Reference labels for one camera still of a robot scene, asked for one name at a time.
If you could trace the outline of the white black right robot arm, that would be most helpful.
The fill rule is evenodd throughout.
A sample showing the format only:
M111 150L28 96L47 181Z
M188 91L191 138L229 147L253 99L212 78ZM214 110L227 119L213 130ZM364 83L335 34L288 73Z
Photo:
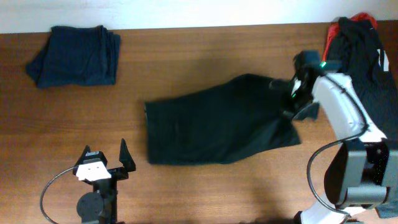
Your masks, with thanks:
M318 52L305 50L294 59L290 93L282 101L283 115L293 121L316 119L322 108L336 141L317 149L308 160L307 182L315 197L297 212L294 223L356 223L353 216L375 209L379 218L397 217L397 140L373 122L358 98L350 76L340 73L339 61L325 62ZM324 176L318 195L311 176L315 158L339 148Z

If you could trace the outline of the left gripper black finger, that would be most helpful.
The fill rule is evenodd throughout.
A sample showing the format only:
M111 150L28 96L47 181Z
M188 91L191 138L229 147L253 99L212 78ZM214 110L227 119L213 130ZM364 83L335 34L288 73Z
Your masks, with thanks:
M134 162L131 154L129 153L125 139L121 139L120 151L119 151L119 162L122 163L123 167L127 172L136 171L136 163Z
M89 147L89 145L86 145L81 156L79 157L79 159L76 162L76 165L80 165L83 163L83 161L85 160L86 154L91 152L91 149Z

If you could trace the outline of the dark green shorts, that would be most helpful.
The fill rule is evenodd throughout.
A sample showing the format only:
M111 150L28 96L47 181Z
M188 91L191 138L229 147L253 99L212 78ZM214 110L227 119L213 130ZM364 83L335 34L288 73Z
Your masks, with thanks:
M149 162L230 164L300 144L283 115L290 90L270 90L271 80L247 73L207 90L145 103Z

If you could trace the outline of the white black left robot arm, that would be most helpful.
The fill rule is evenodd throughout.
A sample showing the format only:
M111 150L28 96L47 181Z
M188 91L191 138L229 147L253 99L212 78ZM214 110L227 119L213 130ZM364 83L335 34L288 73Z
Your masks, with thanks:
M118 182L127 180L136 171L136 164L124 139L119 151L121 167L108 169L108 161L101 151L92 152L89 146L83 150L73 169L78 180L93 187L80 197L76 211L83 224L117 224Z

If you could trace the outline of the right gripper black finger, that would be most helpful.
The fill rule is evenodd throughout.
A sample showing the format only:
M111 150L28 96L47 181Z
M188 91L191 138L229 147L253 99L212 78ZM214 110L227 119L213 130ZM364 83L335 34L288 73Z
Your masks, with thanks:
M290 82L282 79L274 79L269 82L270 90L288 91L291 89Z
M309 103L299 110L284 110L283 115L290 120L303 121L305 119L316 120L320 109L319 103Z

